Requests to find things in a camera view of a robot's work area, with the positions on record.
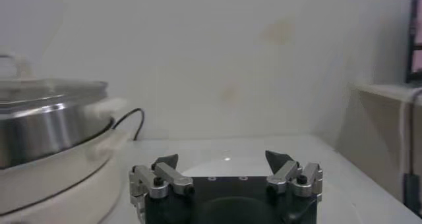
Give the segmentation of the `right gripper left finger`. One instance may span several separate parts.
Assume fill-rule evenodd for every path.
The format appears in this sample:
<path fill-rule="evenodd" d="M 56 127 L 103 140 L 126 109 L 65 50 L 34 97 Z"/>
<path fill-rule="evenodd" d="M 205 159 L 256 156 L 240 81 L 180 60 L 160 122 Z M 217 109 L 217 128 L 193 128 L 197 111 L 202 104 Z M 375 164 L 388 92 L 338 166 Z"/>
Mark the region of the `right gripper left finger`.
<path fill-rule="evenodd" d="M 176 195 L 192 196 L 195 193 L 192 177 L 182 175 L 176 170 L 178 154 L 159 157 L 150 167 L 135 165 L 129 171 L 130 202 L 142 206 L 144 197 L 161 200 L 170 190 Z"/>

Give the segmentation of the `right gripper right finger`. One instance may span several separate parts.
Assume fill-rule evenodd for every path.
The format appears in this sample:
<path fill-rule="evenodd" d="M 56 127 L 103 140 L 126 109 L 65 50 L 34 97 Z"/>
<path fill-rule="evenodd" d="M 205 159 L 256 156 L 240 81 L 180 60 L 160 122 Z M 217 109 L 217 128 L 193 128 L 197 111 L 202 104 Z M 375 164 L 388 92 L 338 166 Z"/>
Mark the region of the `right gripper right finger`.
<path fill-rule="evenodd" d="M 323 171 L 318 163 L 308 163 L 302 167 L 289 155 L 270 150 L 265 151 L 265 157 L 272 171 L 266 183 L 276 194 L 285 194 L 290 188 L 296 197 L 314 196 L 318 202 L 322 201 Z"/>

